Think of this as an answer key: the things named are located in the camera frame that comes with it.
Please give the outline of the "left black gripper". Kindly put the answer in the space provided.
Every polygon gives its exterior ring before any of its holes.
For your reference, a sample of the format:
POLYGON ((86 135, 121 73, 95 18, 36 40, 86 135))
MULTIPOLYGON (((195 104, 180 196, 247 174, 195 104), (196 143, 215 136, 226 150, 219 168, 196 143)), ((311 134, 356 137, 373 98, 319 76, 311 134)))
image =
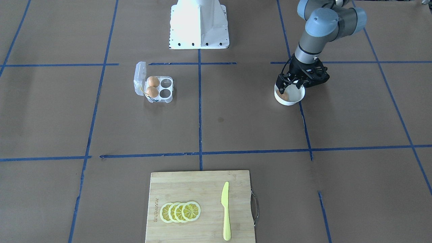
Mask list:
POLYGON ((307 78, 304 73, 307 64, 310 63, 300 62, 294 54, 287 60, 275 83, 281 93, 283 93, 285 88, 290 84, 296 85, 298 89, 300 86, 303 86, 307 78))

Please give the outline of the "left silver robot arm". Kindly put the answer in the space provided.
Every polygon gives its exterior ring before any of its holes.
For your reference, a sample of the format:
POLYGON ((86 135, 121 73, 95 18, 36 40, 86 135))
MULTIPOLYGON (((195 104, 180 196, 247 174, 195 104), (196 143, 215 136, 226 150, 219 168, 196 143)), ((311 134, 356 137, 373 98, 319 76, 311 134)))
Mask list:
POLYGON ((319 55, 327 43, 358 33, 367 23, 362 8, 345 8, 347 0, 301 0, 298 15, 306 21, 304 32, 294 54, 287 60, 289 66, 278 75, 275 83, 280 94, 287 87, 309 88, 327 82, 327 73, 319 55))

